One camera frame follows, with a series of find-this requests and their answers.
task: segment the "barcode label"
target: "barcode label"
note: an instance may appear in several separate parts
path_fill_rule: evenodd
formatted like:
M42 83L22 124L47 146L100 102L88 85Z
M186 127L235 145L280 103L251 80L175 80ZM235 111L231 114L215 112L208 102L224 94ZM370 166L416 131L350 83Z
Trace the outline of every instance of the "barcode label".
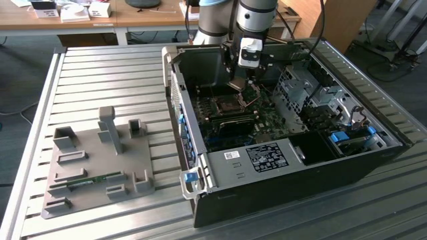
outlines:
M235 159L235 158L240 158L240 154L238 151L231 151L231 152L226 152L224 153L226 159Z
M106 27L106 26L112 26L112 23L94 23L94 27Z

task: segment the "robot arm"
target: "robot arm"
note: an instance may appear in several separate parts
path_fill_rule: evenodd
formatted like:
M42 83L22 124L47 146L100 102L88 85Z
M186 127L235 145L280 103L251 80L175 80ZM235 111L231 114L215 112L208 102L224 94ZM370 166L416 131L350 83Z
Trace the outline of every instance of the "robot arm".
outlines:
M200 0L196 45L223 44L222 61L234 79L235 68L247 69L247 80L255 80L262 66L267 32L276 18L278 0Z

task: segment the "circuit board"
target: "circuit board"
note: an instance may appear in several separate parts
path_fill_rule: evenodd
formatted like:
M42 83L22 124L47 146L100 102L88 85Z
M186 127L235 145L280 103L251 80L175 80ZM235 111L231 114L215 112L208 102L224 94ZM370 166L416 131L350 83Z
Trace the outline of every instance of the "circuit board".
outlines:
M275 109L271 95L267 88L251 85L236 94L192 99L210 153L270 142L290 135L286 119Z

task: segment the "sticker label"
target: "sticker label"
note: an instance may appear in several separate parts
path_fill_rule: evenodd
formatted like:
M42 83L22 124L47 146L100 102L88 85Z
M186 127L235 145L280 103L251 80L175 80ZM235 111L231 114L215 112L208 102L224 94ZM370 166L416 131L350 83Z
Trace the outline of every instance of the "sticker label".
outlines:
M278 143L255 146L246 149L255 171L262 173L288 166L288 162Z
M238 151L231 151L231 152L226 152L224 153L226 159L235 159L235 158L240 158L240 154Z
M112 23L94 23L94 27L106 27L106 26L112 26Z

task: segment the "cable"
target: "cable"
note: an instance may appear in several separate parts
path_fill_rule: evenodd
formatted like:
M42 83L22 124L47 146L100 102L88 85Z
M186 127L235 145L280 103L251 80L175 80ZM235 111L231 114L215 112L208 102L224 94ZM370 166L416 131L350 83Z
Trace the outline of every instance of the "cable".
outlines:
M280 12L279 12L278 9L276 9L275 11L276 11L276 13L278 13L278 15L279 15L279 18L282 19L282 22L283 22L283 24L284 24L284 26L286 26L286 28L287 28L288 34L291 35L291 39L295 40L294 32L292 32L292 30L291 30L291 27L290 27L290 25L288 25L284 17L282 16L282 14L280 14Z
M371 38L370 38L370 34L368 34L368 17L366 17L366 19L364 19L364 32L366 32L366 36L367 36L367 42L368 42L368 44L371 44Z
M146 32L143 31L140 34L136 34L135 32L131 32L131 34L135 34L138 36L143 35Z
M415 0L415 1L412 2L411 6L408 7L408 10L414 7L414 5L415 5L415 3L416 3L418 1L419 1L419 0ZM388 40L388 36L390 36L391 32L394 31L394 29L395 29L395 27L396 27L398 23L402 21L402 19L403 19L404 17L406 17L406 15L403 15L403 17L400 17L400 19L399 19L398 21L395 21L395 23L394 23L394 25L392 25L392 27L391 27L390 31L387 32L386 40Z
M156 39L158 34L159 34L159 31L156 31L156 32L155 32L155 35L154 35L152 39L147 42L148 44L151 44L151 43L152 43L152 41Z
M32 121L24 116L24 113L20 112L19 115L22 116L22 118L30 123L30 125L34 125Z
M412 50L412 49L408 49L408 51L412 51L415 54L411 54L412 56L419 56L420 54L418 54L416 53L416 51L415 50Z
M0 43L0 46L3 46L7 43L7 40L8 40L8 37L6 36L3 43Z
M314 50L316 49L318 47L318 44L320 42L320 39L323 37L323 33L324 33L324 30L326 30L326 3L323 2L324 0L320 0L320 9L322 9L322 30L320 30L320 34L319 34L319 37L312 45L312 48L310 49L310 52L307 54L307 56L310 56L314 52Z
M134 36L134 38L136 38L138 40L140 40L140 41L143 42L143 44L150 44L150 43L152 43L152 41L156 39L158 34L159 34L159 31L155 32L154 38L152 38L150 41L144 41L143 39L140 39L139 37L136 37L136 36L134 35L134 32L131 32L131 35Z
M372 72L371 72L371 68L375 67L375 66L379 66L379 65L382 65L382 64L384 64L384 63L390 63L390 62L388 62L387 60L384 60L384 61L380 61L380 62L374 63L372 65L370 65L370 66L366 68L367 74L368 74L374 79L376 79L378 81L380 81L380 82L383 82L383 83L391 83L391 82L399 80L400 78L403 78L404 76L407 76L407 75L410 74L410 72L407 72L407 73L402 74L400 76L398 76L398 77L395 77L395 78L392 78L392 79L390 79L390 80L384 80L384 79L376 77L376 76L372 74Z
M184 22L184 25L186 25L186 30L187 30L187 35L188 35L188 39L192 41L192 36L190 34L190 21L188 21L188 12L190 12L190 2L187 2L187 11L186 11L186 22Z
M39 102L35 102L34 104L26 106L20 111L15 112L0 112L0 116L11 116L19 114L22 118L30 123L30 125L34 125L32 121L24 116L24 112L34 106L36 106Z
M26 110L28 110L32 106L36 106L39 104L39 102L35 102L34 104L26 106L22 110L15 111L15 112L0 112L2 116L10 116L10 115L16 115L22 112L24 112Z
M0 183L0 188L14 187L14 183Z
M308 98L306 99L304 103L302 104L302 107L306 107L307 103L308 103L308 102L311 101L311 99L314 98L314 96L315 96L316 92L319 91L320 87L322 87L322 84L319 84L319 85L315 87L311 95L308 96Z
M238 9L238 3L239 0L234 0L232 2L232 8L231 8L231 17L230 17L230 23L228 23L228 40L232 40L232 34L234 34L234 27L235 27L235 20L236 20L236 9Z

